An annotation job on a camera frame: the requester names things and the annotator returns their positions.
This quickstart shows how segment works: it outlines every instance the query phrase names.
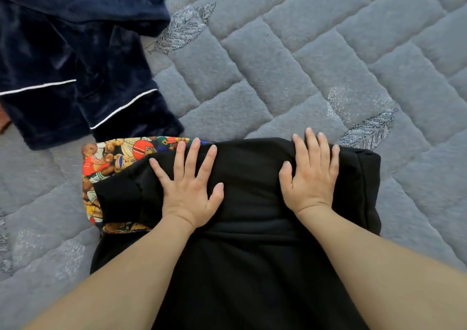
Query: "teddy bear print fabric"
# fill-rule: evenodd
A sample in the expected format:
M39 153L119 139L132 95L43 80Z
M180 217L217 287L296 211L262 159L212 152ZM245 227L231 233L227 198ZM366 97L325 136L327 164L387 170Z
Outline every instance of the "teddy bear print fabric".
M81 149L83 155L83 203L89 221L103 233L109 234L150 230L147 226L136 222L104 224L102 210L93 185L128 168L148 154L175 150L180 141L184 141L189 146L192 139L154 136L118 138L97 144L85 144Z

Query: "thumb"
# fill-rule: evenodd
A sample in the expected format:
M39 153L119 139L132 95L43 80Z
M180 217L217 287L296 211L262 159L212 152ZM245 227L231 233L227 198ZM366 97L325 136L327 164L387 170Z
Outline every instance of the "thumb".
M214 214L216 213L217 209L219 208L223 200L224 200L224 183L220 182L219 184L214 186L213 194L211 195L211 197L209 197L206 207L210 212L212 212L212 214Z
M282 193L289 191L292 187L292 164L289 161L285 161L279 171L279 183Z

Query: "gray quilted mattress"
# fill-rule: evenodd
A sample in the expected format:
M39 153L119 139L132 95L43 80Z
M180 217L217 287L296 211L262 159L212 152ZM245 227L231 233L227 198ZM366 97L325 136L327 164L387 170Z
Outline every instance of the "gray quilted mattress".
M311 126L374 149L382 235L466 270L466 1L167 0L173 13L215 3L208 27L179 34L172 50L143 45L184 136L289 138ZM19 329L89 273L89 141L32 152L15 127L0 137L1 329Z

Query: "right hand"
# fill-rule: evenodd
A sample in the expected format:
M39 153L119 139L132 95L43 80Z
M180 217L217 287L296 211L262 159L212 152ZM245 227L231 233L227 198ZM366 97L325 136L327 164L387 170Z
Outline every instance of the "right hand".
M292 165L288 161L279 172L284 202L297 217L316 206L331 208L339 173L339 146L332 147L331 159L324 133L319 133L317 140L312 129L307 128L305 137L308 149L297 134L292 136L296 151L295 176L292 177Z

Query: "black fabric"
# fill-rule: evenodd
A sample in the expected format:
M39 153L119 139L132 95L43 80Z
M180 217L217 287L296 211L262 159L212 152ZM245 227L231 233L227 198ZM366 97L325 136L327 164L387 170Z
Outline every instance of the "black fabric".
M316 239L285 206L278 172L292 163L292 142L280 138L216 144L208 193L225 184L218 212L190 238L175 267L155 329L367 329ZM201 146L197 169L209 148ZM174 152L156 153L173 178ZM148 159L94 185L104 221L154 226L163 191ZM380 157L342 148L334 210L379 234L375 209ZM95 272L144 233L105 234ZM144 286L135 280L135 286Z
M164 1L0 0L0 102L31 149L183 131L139 37L169 24Z

